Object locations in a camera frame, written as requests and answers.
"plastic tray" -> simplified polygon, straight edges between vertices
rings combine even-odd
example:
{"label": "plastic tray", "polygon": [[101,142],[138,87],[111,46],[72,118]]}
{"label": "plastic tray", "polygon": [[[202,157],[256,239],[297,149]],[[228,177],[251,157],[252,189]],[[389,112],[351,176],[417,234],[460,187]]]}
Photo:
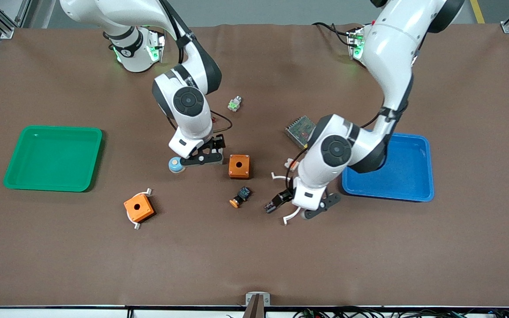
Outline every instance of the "plastic tray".
{"label": "plastic tray", "polygon": [[9,163],[9,189],[85,191],[91,184],[103,133],[97,128],[30,125]]}
{"label": "plastic tray", "polygon": [[341,178],[350,195],[427,202],[435,194],[429,142],[419,135],[394,133],[384,167],[363,174],[346,168]]}

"green tray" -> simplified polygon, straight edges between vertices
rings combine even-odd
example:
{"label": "green tray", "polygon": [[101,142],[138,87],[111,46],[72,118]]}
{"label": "green tray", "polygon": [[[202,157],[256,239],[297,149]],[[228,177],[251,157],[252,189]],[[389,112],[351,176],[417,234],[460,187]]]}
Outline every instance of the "green tray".
{"label": "green tray", "polygon": [[4,185],[9,189],[85,191],[102,136],[97,128],[30,125],[21,132]]}

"blue tray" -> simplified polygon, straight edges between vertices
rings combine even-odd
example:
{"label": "blue tray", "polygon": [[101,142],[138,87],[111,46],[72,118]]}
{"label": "blue tray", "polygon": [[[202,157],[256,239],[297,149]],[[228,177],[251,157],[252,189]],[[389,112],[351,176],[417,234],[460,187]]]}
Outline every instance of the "blue tray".
{"label": "blue tray", "polygon": [[428,140],[419,135],[394,133],[384,167],[363,174],[346,168],[342,185],[350,195],[431,201],[435,192]]}

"yellow floor line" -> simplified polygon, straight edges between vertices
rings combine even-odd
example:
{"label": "yellow floor line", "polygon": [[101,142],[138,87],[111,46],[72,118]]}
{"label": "yellow floor line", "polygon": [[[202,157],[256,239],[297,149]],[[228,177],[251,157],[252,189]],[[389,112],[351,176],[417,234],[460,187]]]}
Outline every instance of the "yellow floor line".
{"label": "yellow floor line", "polygon": [[476,22],[484,23],[484,17],[482,16],[482,11],[480,10],[479,2],[477,0],[471,0],[472,10],[475,12]]}

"brown work surface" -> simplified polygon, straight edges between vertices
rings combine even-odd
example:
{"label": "brown work surface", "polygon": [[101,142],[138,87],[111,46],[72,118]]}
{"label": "brown work surface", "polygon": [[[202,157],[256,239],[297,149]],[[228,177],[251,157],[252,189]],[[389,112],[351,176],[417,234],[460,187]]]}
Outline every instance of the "brown work surface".
{"label": "brown work surface", "polygon": [[[329,113],[362,124],[382,93],[316,26],[194,28],[224,78],[208,96],[234,127],[228,167],[168,171],[173,134],[150,93],[175,62],[131,74],[100,30],[23,30],[0,45],[0,305],[235,304],[509,306],[509,35],[497,25],[430,34],[397,131],[430,140],[429,203],[343,197],[311,221],[262,207],[299,149],[284,127]],[[240,95],[237,113],[226,109]],[[2,180],[27,125],[98,127],[105,151],[87,193],[20,191]],[[219,120],[217,127],[225,125]],[[333,182],[331,190],[337,188]],[[252,199],[234,209],[242,186]],[[123,202],[154,189],[159,212],[134,230]]]}

